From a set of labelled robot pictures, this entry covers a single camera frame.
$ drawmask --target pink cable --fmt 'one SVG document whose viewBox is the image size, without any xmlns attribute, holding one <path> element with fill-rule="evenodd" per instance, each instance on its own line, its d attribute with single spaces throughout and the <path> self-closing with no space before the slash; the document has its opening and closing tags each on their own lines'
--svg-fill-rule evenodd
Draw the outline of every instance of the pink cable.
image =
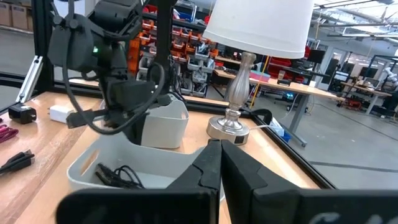
<svg viewBox="0 0 398 224">
<path fill-rule="evenodd" d="M 18 129 L 7 127 L 7 125 L 0 125 L 0 143 L 13 138 L 18 134 Z"/>
</svg>

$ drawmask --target white power adapter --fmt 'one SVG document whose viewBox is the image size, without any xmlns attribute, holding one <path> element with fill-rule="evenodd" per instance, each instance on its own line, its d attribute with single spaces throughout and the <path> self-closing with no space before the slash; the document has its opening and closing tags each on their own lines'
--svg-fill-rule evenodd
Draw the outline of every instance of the white power adapter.
<svg viewBox="0 0 398 224">
<path fill-rule="evenodd" d="M 50 119 L 61 123 L 67 123 L 67 117 L 73 112 L 73 110 L 59 105 L 50 107 Z"/>
</svg>

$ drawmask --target silver lamp base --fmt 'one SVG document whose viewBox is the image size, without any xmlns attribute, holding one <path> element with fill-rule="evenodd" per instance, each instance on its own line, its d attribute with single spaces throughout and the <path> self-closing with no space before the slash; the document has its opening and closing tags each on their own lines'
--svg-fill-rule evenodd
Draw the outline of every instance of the silver lamp base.
<svg viewBox="0 0 398 224">
<path fill-rule="evenodd" d="M 248 141 L 250 129 L 239 121 L 235 121 L 234 126 L 236 128 L 225 128 L 222 125 L 225 117 L 214 116 L 209 119 L 206 132 L 207 134 L 215 139 L 226 139 L 236 145 L 246 144 Z"/>
</svg>

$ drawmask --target white lampshade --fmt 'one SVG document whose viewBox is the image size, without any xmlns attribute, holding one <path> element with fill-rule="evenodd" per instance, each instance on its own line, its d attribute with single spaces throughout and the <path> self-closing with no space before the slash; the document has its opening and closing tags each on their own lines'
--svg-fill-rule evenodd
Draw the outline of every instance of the white lampshade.
<svg viewBox="0 0 398 224">
<path fill-rule="evenodd" d="M 314 0 L 216 0 L 204 37 L 237 49 L 302 58 Z"/>
</svg>

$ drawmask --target table lamp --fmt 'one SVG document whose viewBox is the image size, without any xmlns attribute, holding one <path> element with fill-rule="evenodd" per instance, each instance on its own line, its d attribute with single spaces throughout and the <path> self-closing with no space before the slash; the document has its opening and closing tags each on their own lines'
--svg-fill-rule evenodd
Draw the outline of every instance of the table lamp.
<svg viewBox="0 0 398 224">
<path fill-rule="evenodd" d="M 231 84 L 225 116 L 210 118 L 207 134 L 245 144 L 250 129 L 238 121 L 239 109 L 249 98 L 250 69 L 256 55 L 302 58 L 314 0 L 217 0 L 203 36 L 245 50 Z"/>
</svg>

